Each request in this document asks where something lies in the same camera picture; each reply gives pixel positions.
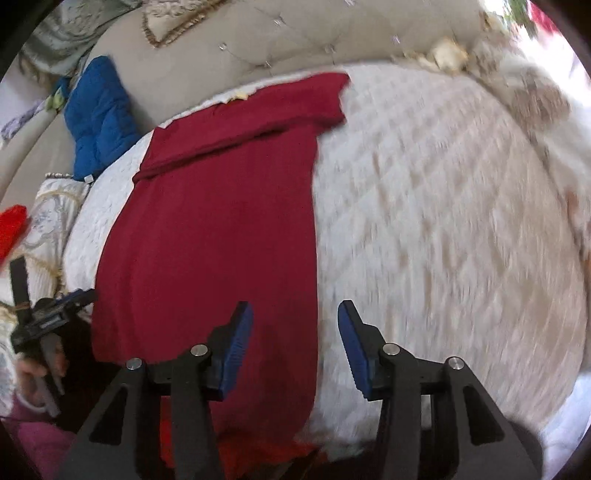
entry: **white quilted bedspread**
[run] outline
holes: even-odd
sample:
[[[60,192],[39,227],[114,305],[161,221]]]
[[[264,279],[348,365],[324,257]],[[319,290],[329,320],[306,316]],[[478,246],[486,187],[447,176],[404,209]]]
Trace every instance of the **white quilted bedspread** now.
[[[313,180],[320,360],[304,437],[375,436],[379,404],[355,390],[337,330],[343,299],[417,357],[463,357],[505,414],[541,429],[573,388],[587,322],[578,252],[541,162],[467,77],[344,69],[348,121],[321,137]],[[150,138],[91,189],[64,255],[70,290],[94,285]]]

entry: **blue folded garment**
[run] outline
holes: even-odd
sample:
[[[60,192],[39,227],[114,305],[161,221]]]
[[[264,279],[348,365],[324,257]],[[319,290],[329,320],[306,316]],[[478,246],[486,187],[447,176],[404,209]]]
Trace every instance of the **blue folded garment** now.
[[[129,97],[108,57],[97,57],[87,66],[64,117],[76,140],[75,180],[97,178],[140,138]]]

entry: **purple sleeve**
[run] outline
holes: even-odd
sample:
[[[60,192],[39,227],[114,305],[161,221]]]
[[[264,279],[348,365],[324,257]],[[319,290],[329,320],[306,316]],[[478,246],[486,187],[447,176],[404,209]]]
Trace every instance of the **purple sleeve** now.
[[[37,468],[43,480],[53,480],[76,435],[49,423],[49,416],[31,411],[14,395],[14,406],[5,427]]]

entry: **silver screw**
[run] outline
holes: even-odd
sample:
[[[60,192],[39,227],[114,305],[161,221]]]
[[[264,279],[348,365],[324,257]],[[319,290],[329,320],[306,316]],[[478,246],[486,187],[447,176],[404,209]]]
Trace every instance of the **silver screw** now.
[[[191,348],[191,355],[193,356],[203,356],[207,353],[207,345],[204,345],[202,343],[198,344],[198,345],[194,345]]]
[[[451,357],[447,363],[449,364],[450,367],[452,367],[454,370],[461,370],[462,368],[464,368],[464,366],[466,365],[464,363],[464,360],[462,360],[461,358],[459,358],[458,356],[453,356]]]
[[[400,353],[400,347],[396,343],[386,343],[382,350],[386,355],[398,355]]]
[[[137,370],[139,367],[142,366],[142,359],[141,358],[130,358],[127,360],[125,364],[128,370]]]

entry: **human hand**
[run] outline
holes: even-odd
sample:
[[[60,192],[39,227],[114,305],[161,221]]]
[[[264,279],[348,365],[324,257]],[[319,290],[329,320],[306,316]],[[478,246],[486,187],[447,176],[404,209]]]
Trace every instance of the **human hand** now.
[[[68,370],[68,360],[64,354],[64,349],[61,342],[56,345],[55,357],[56,373],[60,377],[65,377]],[[19,358],[16,364],[17,372],[17,388],[21,396],[35,407],[42,407],[45,404],[43,395],[37,389],[35,378],[42,378],[48,374],[47,368],[40,365],[32,358]]]

